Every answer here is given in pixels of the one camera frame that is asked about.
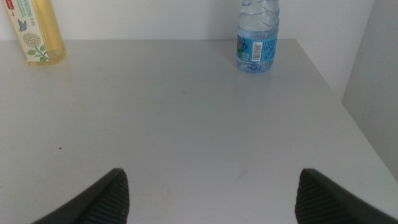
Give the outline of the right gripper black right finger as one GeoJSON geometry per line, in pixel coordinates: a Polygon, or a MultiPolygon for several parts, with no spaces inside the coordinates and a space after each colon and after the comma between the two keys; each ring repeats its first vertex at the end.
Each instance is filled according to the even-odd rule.
{"type": "Polygon", "coordinates": [[[397,224],[396,218],[309,168],[300,173],[295,217],[299,224],[397,224]]]}

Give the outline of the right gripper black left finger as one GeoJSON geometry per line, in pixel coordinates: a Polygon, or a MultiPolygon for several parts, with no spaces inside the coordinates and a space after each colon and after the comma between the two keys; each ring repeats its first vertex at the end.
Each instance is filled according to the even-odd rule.
{"type": "Polygon", "coordinates": [[[129,206],[127,175],[122,168],[113,168],[82,193],[34,224],[126,224],[129,206]]]}

